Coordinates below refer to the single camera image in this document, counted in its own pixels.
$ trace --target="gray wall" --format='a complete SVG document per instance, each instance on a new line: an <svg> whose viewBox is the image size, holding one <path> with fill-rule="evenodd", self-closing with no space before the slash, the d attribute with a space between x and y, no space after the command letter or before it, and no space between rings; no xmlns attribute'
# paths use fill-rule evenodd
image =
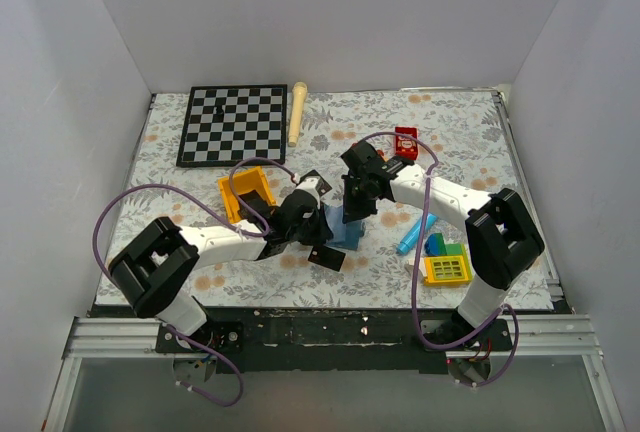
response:
<svg viewBox="0 0 640 432"><path fill-rule="evenodd" d="M149 92L101 0L0 0L0 64L0 430L40 430Z"/></svg>
<svg viewBox="0 0 640 432"><path fill-rule="evenodd" d="M104 0L153 92L512 82L557 0Z"/></svg>
<svg viewBox="0 0 640 432"><path fill-rule="evenodd" d="M562 284L640 429L640 0L560 0L512 89L518 150Z"/></svg>

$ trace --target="blue tube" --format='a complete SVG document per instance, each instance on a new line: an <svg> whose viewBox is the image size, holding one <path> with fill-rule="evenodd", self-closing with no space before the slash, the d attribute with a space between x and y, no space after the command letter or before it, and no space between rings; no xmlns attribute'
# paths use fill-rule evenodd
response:
<svg viewBox="0 0 640 432"><path fill-rule="evenodd" d="M431 228L436 220L438 220L438 218L435 215L429 214L429 217L427 217L427 223L425 224L425 232ZM420 235L420 222L422 222L422 217L418 219L418 222L411 227L411 230L404 236L404 239L400 241L398 247L396 247L398 255L407 255L409 251L416 246L418 236Z"/></svg>

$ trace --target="table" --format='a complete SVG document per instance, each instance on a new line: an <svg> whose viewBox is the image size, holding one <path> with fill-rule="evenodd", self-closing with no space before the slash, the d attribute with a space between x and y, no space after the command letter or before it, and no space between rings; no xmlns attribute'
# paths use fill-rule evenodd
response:
<svg viewBox="0 0 640 432"><path fill-rule="evenodd" d="M188 94L157 94L149 112L128 186L163 183L180 187L224 213L217 185L228 169L181 169L175 166ZM419 137L438 154L435 174L465 186L492 192L510 187L522 194L504 124L490 91L384 91L336 94L310 93L298 147L287 149L286 165L303 175L316 169L332 185L324 200L339 205L340 175L346 167L339 156L371 132L395 126L417 127ZM373 142L388 154L392 139ZM429 156L421 151L423 166ZM293 184L279 169L266 167L269 185L281 201ZM290 245L285 253L260 262L233 262L199 269L186 290L205 306L279 308L408 308L410 276L405 257L395 247L420 216L420 211L388 201L378 203L378 215L367 219L367 233L357 252L348 252L342 270L310 264L310 248ZM178 225L216 225L186 199L167 191L145 190L123 201L107 254L113 258L149 222L162 215ZM443 221L431 232L448 242L466 242L465 234ZM546 260L522 274L507 301L517 309L553 308L546 284ZM454 308L466 287L420 286L421 308ZM95 303L126 305L122 294L102 278Z"/></svg>

